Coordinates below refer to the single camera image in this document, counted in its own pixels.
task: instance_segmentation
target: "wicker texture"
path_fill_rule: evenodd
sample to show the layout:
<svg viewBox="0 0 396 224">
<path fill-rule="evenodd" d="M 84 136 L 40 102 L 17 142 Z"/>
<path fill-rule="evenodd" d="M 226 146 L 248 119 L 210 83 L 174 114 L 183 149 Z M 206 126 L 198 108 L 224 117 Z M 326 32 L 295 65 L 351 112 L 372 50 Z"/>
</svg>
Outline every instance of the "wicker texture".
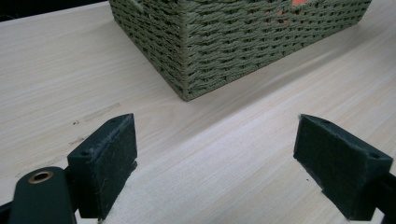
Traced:
<svg viewBox="0 0 396 224">
<path fill-rule="evenodd" d="M 356 24 L 371 0 L 110 0 L 114 18 L 186 101 Z"/>
</svg>

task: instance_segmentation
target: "wood grain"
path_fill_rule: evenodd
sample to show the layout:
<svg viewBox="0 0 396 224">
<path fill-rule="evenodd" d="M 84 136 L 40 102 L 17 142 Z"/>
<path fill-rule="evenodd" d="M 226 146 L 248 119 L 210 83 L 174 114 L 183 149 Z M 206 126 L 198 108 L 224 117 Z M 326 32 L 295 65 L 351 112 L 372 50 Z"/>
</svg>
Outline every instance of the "wood grain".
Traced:
<svg viewBox="0 0 396 224">
<path fill-rule="evenodd" d="M 24 174 L 65 167 L 102 123 L 132 112 L 139 165 L 104 223 L 347 223 L 292 158 L 298 115 L 396 156 L 394 11 L 374 0 L 358 25 L 188 103 L 108 3 L 2 22 L 0 203 Z"/>
</svg>

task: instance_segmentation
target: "wooden table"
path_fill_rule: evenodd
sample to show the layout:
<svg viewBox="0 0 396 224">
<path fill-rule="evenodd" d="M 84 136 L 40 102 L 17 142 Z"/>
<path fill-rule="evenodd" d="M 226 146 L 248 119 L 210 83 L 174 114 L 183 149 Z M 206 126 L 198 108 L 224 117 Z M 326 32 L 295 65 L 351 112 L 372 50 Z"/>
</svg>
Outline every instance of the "wooden table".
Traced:
<svg viewBox="0 0 396 224">
<path fill-rule="evenodd" d="M 139 165 L 104 223 L 347 223 L 292 157 L 298 116 L 396 156 L 395 11 L 374 0 L 358 25 L 188 103 L 108 3 L 2 22 L 0 204 L 23 175 L 64 168 L 102 123 L 134 113 Z"/>
</svg>

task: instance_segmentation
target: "light wood surface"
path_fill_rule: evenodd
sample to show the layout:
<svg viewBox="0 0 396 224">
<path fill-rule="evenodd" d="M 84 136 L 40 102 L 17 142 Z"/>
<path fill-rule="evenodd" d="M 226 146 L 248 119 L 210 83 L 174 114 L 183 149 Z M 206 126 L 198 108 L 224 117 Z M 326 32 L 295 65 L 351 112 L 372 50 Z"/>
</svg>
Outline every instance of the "light wood surface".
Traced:
<svg viewBox="0 0 396 224">
<path fill-rule="evenodd" d="M 134 113 L 139 165 L 104 223 L 347 223 L 292 157 L 298 115 L 396 156 L 395 11 L 374 0 L 358 25 L 188 103 L 108 3 L 2 22 L 0 204 L 23 175 L 64 168 L 102 123 Z"/>
</svg>

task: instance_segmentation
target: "green woven basket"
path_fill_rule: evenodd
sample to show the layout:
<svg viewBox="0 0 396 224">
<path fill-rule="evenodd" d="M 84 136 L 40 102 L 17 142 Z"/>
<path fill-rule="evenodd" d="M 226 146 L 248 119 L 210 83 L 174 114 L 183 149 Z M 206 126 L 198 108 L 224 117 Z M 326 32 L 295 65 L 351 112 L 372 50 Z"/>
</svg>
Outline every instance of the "green woven basket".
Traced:
<svg viewBox="0 0 396 224">
<path fill-rule="evenodd" d="M 186 101 L 356 24 L 371 0 L 109 0 Z"/>
</svg>

